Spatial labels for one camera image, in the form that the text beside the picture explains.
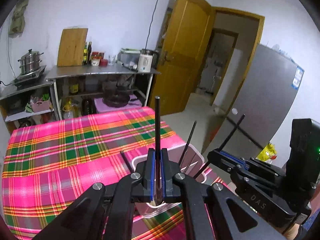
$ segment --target gray refrigerator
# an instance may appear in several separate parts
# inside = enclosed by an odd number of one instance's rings
[[[240,128],[223,150],[237,157],[256,157],[289,112],[303,73],[304,70],[289,58],[259,44],[232,111],[223,121],[204,156],[222,144],[241,115],[245,114]]]

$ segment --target white kettle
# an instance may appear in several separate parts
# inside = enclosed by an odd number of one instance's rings
[[[141,54],[139,56],[139,62],[138,62],[138,71],[139,72],[145,72],[149,73],[151,71],[152,67],[152,61],[154,55],[157,55],[156,61],[154,66],[157,66],[159,61],[159,53],[157,51],[151,50],[151,49],[142,49]]]

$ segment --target wooden door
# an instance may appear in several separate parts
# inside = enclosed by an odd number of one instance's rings
[[[186,107],[213,28],[215,9],[205,0],[176,0],[165,35],[149,106],[160,96],[161,115]]]

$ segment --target cutting board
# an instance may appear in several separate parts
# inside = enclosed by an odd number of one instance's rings
[[[58,52],[58,67],[82,65],[87,33],[87,28],[64,29],[62,31]]]

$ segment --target pink basket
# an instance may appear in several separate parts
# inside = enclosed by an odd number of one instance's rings
[[[51,101],[49,99],[47,101],[38,101],[36,103],[31,102],[31,108],[34,113],[50,110],[51,109]]]

